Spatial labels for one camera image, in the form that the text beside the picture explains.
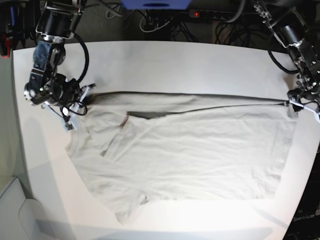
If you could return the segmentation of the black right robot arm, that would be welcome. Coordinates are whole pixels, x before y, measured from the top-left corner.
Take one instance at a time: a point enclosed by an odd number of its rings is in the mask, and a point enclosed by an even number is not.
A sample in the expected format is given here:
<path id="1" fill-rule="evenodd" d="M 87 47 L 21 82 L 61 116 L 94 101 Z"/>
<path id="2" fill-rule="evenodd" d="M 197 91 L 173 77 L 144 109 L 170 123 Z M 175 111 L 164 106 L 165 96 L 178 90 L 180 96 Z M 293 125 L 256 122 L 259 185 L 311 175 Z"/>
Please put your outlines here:
<path id="1" fill-rule="evenodd" d="M 32 105 L 69 106 L 80 99 L 80 82 L 89 68 L 89 51 L 75 30 L 86 7 L 85 0 L 48 0 L 36 26 L 42 36 L 33 52 L 33 66 L 24 97 Z M 84 68 L 78 79 L 58 73 L 66 57 L 65 42 L 75 38 L 84 51 Z"/>

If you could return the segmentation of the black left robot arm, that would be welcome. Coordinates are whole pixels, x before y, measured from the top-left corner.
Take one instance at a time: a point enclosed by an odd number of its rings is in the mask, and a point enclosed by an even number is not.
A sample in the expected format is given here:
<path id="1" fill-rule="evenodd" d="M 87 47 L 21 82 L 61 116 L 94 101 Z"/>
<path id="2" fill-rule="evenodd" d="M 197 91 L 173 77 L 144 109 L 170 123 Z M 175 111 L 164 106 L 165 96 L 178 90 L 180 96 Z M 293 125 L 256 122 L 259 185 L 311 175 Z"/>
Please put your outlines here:
<path id="1" fill-rule="evenodd" d="M 255 11 L 271 32 L 271 37 L 286 49 L 300 76 L 297 89 L 288 92 L 297 101 L 320 101 L 320 59 L 308 38 L 309 28 L 297 10 L 300 0 L 253 0 Z"/>

